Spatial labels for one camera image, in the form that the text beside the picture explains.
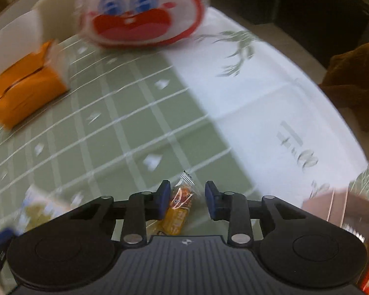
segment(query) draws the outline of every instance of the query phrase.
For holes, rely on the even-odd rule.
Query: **green leaf print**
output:
[[[258,38],[249,31],[223,31],[220,34],[202,34],[196,38],[198,41],[203,41],[206,38],[216,38],[217,40],[213,43],[217,42],[236,42],[237,50],[235,53],[227,56],[227,58],[232,58],[239,56],[239,61],[236,64],[224,66],[223,73],[219,74],[219,76],[237,76],[240,73],[240,69],[244,64],[245,60],[249,60],[254,55],[254,50],[251,46],[251,43]]]
[[[369,198],[369,166],[358,175],[356,180],[350,182],[349,190],[354,194]]]

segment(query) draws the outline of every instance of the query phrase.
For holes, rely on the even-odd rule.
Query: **pink package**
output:
[[[202,0],[77,0],[80,35],[104,47],[155,46],[192,34]]]

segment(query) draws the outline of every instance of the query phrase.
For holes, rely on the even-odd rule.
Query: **brown furry object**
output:
[[[320,88],[337,108],[351,108],[369,131],[369,43],[332,57]]]

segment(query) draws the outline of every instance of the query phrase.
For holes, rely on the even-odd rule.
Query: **red cartoon mouth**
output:
[[[140,14],[98,15],[93,19],[97,33],[114,41],[143,41],[158,38],[171,27],[171,17],[164,9]]]

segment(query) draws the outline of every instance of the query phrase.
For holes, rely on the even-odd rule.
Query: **ribbed gray panel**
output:
[[[46,295],[24,287],[14,295]],[[305,291],[274,280],[247,250],[227,246],[220,236],[155,236],[142,249],[122,253],[94,283],[55,295],[359,295],[354,286]]]

